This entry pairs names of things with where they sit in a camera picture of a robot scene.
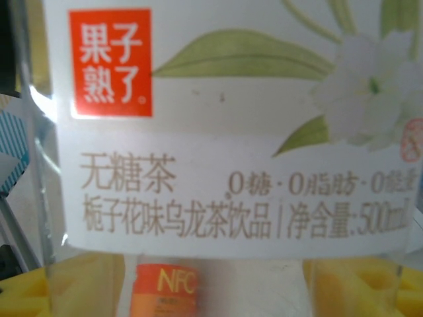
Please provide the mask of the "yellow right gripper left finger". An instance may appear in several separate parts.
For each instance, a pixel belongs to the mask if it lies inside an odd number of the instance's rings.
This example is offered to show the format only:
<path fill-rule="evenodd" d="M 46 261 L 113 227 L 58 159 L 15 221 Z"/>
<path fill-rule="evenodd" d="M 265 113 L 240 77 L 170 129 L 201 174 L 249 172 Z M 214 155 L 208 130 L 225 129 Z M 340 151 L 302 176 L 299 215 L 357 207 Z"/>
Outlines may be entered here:
<path fill-rule="evenodd" d="M 124 260 L 64 260 L 1 282 L 2 316 L 116 316 Z"/>

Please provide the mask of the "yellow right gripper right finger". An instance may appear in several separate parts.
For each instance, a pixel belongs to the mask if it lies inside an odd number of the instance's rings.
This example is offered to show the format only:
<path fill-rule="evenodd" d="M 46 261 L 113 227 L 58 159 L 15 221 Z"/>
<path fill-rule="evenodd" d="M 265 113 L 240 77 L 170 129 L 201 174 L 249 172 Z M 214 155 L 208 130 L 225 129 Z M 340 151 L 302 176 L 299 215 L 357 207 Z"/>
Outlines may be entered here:
<path fill-rule="evenodd" d="M 305 260 L 313 316 L 421 316 L 422 271 L 390 260 Z"/>

